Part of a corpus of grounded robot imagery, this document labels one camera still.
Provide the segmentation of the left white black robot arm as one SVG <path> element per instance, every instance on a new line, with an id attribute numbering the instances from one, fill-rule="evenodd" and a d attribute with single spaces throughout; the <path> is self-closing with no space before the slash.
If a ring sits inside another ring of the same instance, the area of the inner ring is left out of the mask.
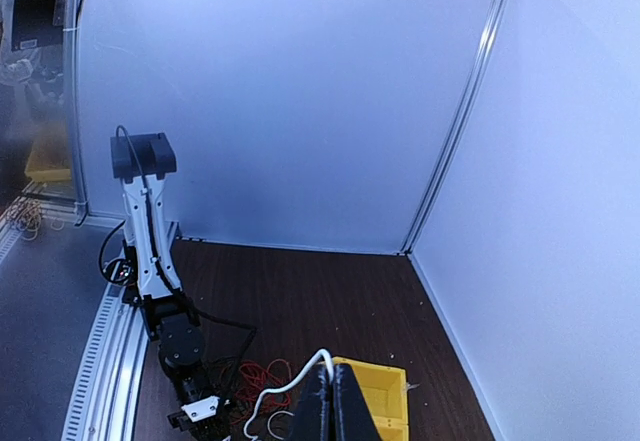
<path id="1" fill-rule="evenodd" d="M 206 341 L 201 322 L 233 326 L 186 295 L 170 252 L 164 221 L 164 185 L 177 170 L 175 153 L 163 133 L 130 135 L 119 125 L 110 140 L 113 176 L 121 183 L 126 219 L 125 257 L 102 271 L 106 280 L 131 290 L 146 334 L 156 343 L 158 363 L 170 380 L 179 411 L 172 428 L 195 440 L 227 440 L 231 435 L 231 387 L 215 386 L 203 361 Z"/>

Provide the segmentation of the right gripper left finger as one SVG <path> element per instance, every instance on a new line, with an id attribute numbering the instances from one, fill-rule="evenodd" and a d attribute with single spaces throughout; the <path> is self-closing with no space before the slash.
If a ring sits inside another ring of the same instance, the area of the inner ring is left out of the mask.
<path id="1" fill-rule="evenodd" d="M 332 439 L 332 384 L 325 366 L 311 369 L 298 399 L 288 433 L 291 441 Z"/>

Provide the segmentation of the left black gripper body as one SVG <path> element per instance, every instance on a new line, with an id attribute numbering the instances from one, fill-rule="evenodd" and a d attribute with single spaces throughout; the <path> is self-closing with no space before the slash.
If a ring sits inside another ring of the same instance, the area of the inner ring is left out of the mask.
<path id="1" fill-rule="evenodd" d="M 187 432 L 194 440 L 230 440 L 231 425 L 229 409 L 221 401 L 221 390 L 207 377 L 192 376 L 184 379 L 172 379 L 179 407 L 167 415 L 172 429 Z M 181 410 L 181 406 L 209 396 L 218 396 L 220 403 L 217 414 L 199 422 L 191 422 Z"/>

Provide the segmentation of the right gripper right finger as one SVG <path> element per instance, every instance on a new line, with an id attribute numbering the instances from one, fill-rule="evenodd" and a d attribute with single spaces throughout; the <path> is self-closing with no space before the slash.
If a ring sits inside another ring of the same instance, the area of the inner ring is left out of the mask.
<path id="1" fill-rule="evenodd" d="M 332 382 L 332 439 L 375 441 L 380 435 L 349 364 L 335 366 Z"/>

